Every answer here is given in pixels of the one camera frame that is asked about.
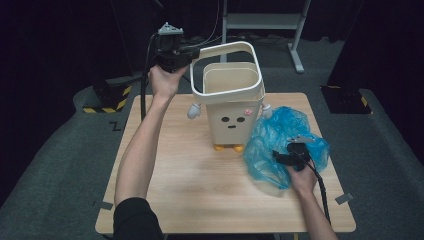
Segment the metal stand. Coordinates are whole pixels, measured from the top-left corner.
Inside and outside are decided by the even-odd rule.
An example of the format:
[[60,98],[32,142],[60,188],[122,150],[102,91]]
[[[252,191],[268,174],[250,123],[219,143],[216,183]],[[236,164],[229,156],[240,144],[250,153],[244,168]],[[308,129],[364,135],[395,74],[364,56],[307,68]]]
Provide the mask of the metal stand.
[[[311,0],[305,0],[300,14],[237,14],[227,12],[227,0],[224,0],[222,13],[222,43],[227,41],[227,29],[292,29],[296,30],[293,43],[288,44],[290,55],[298,73],[305,70],[297,53],[300,35],[309,10]],[[221,62],[227,62],[227,55],[221,55]]]

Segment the hand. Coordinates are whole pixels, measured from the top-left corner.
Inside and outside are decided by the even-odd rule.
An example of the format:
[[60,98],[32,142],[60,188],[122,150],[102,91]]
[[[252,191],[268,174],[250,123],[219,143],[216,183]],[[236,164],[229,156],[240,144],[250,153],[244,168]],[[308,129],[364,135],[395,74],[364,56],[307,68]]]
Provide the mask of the hand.
[[187,67],[184,67],[174,73],[169,73],[158,65],[152,67],[148,76],[151,82],[153,96],[166,100],[172,99],[177,94],[178,84],[186,70]]
[[290,174],[293,189],[298,195],[313,194],[317,178],[312,169],[305,166],[302,171],[297,172],[293,167],[287,166],[287,170]]

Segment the wooden table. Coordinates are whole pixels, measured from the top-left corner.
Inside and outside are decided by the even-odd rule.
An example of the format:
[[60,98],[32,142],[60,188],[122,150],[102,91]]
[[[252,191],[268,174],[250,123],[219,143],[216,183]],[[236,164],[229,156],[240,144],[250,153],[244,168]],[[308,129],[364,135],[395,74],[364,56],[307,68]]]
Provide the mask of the wooden table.
[[[146,97],[147,106],[151,96]],[[172,233],[283,233],[306,232],[300,204],[291,189],[279,190],[254,180],[241,153],[213,149],[206,114],[189,120],[193,95],[177,95],[166,113],[159,139],[156,166],[147,200],[165,234]],[[306,95],[268,93],[264,102],[274,108],[289,106],[307,114],[311,132],[321,136]],[[136,97],[112,169],[104,202],[113,203],[115,180],[121,157],[140,124],[140,98]],[[321,173],[327,189],[328,207],[336,232],[356,228],[348,203],[337,204],[342,187],[331,162]],[[321,204],[319,187],[315,196]],[[96,230],[113,232],[113,212],[100,209]]]

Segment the black cable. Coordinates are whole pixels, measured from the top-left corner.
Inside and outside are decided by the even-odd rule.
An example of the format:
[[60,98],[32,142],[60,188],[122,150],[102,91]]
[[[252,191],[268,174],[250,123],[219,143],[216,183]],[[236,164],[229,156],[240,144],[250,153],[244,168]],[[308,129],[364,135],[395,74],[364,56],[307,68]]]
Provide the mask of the black cable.
[[325,185],[324,185],[324,180],[322,179],[321,175],[316,170],[314,160],[311,158],[311,161],[314,164],[314,167],[312,167],[311,164],[309,164],[305,159],[303,159],[295,150],[293,150],[293,152],[296,154],[296,156],[298,158],[300,158],[303,161],[303,163],[305,163],[314,172],[315,176],[317,177],[319,188],[321,190],[321,199],[322,199],[322,205],[323,205],[323,208],[324,208],[324,214],[325,214],[325,217],[327,218],[328,222],[331,225],[330,213],[328,211],[327,193],[326,193],[326,189],[325,189]]
[[[190,79],[188,79],[186,76],[184,76],[183,75],[183,78],[185,79],[185,80],[187,80],[190,84],[191,84],[191,81],[190,81]],[[196,91],[198,91],[198,92],[200,92],[201,93],[201,91],[194,85],[194,83],[193,83],[193,86],[194,86],[194,89],[196,89]]]
[[148,67],[149,67],[149,58],[150,58],[150,46],[152,45],[153,40],[157,37],[157,33],[154,33],[150,37],[149,46],[147,46],[146,53],[146,63],[144,65],[144,70],[141,75],[141,87],[140,87],[140,106],[141,106],[141,120],[143,121],[146,116],[146,87],[149,84],[148,82]]

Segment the plastic bag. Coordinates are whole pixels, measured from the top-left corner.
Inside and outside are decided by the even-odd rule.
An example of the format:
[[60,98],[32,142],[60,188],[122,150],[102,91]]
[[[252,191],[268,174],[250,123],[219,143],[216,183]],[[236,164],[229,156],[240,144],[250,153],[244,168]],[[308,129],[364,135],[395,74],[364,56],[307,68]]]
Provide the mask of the plastic bag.
[[279,107],[274,109],[271,118],[261,117],[255,123],[243,153],[249,174],[256,180],[271,182],[280,189],[289,188],[291,181],[286,166],[276,162],[272,151],[288,154],[288,139],[298,135],[315,140],[306,143],[306,147],[317,171],[325,169],[330,151],[329,144],[310,132],[306,114],[289,107]]

